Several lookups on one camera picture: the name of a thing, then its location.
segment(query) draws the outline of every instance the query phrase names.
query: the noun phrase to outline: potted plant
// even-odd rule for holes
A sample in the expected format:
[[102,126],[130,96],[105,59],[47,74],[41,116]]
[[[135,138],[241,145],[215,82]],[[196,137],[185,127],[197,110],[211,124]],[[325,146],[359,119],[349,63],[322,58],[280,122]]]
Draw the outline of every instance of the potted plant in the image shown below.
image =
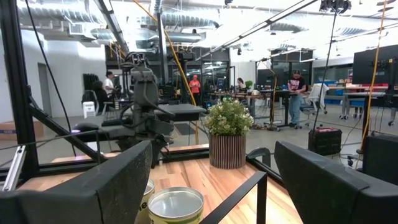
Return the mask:
[[251,89],[251,86],[253,86],[253,81],[249,80],[244,82],[244,84],[246,85],[246,89],[248,89],[248,91]]
[[249,110],[238,100],[224,99],[210,108],[205,120],[209,129],[210,164],[237,169],[246,163],[246,133],[253,124]]

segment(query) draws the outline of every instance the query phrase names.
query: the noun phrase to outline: can lid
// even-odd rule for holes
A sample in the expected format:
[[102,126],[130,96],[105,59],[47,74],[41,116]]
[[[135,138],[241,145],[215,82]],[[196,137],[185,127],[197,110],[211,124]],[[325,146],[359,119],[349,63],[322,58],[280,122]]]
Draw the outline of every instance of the can lid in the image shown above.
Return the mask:
[[148,201],[149,211],[163,218],[183,218],[203,208],[203,196],[188,187],[171,187],[160,191]]
[[149,192],[151,192],[155,188],[155,183],[153,180],[148,180],[147,187],[145,188],[144,195],[147,195]]

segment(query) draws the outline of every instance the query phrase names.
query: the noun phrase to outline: cardboard box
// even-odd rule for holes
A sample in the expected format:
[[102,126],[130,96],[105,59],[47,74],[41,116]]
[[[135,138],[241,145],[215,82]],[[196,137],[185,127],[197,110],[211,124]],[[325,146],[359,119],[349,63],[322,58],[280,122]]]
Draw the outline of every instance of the cardboard box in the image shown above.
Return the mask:
[[[35,137],[41,138],[44,136],[44,126],[40,121],[34,121],[33,127],[35,131]],[[13,121],[0,123],[0,141],[13,141],[17,140],[17,131]]]

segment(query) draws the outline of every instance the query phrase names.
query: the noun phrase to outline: wooden planter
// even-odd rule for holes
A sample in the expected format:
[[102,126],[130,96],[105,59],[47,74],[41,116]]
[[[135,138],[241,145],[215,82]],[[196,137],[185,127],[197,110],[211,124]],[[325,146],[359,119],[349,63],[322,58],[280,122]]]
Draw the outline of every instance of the wooden planter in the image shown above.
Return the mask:
[[220,169],[237,169],[246,163],[245,136],[210,136],[210,164]]

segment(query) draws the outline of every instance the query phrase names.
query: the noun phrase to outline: black case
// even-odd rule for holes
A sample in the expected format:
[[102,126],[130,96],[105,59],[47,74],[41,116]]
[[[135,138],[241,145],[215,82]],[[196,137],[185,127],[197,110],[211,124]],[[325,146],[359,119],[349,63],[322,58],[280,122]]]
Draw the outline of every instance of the black case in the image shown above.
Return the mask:
[[341,134],[336,128],[319,128],[308,134],[308,149],[319,155],[328,156],[339,154],[341,151]]

